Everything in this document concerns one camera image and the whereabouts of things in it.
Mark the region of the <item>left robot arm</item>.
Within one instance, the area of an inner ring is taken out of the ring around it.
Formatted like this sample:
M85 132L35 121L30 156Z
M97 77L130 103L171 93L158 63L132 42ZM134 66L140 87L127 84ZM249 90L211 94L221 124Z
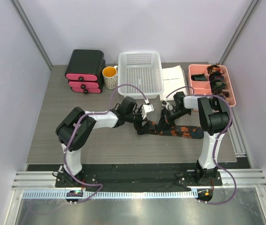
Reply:
M93 130L117 128L126 122L143 122L154 112L146 99L140 107L135 99L126 97L120 104L104 112L84 111L74 108L57 127L55 133L63 149L63 169L56 175L57 187L78 187L84 185L81 151Z

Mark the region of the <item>black orange floral tie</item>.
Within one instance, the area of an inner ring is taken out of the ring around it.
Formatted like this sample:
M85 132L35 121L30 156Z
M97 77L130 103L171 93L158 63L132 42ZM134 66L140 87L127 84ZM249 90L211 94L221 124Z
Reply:
M177 136L184 138L192 138L192 139L203 139L204 131L201 127L198 126L179 126L175 125L175 134L157 134L156 126L157 124L152 121L147 121L149 124L149 131L151 135L160 135L160 136Z

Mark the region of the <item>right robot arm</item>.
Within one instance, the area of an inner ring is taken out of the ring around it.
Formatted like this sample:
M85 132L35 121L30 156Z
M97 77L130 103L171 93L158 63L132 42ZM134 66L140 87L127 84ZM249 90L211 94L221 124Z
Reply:
M164 118L168 122L188 114L192 109L198 110L200 127L203 130L203 147L196 163L193 179L200 186L209 185L217 177L218 153L221 141L232 124L231 107L220 96L189 95L178 92L174 96L175 105L162 101Z

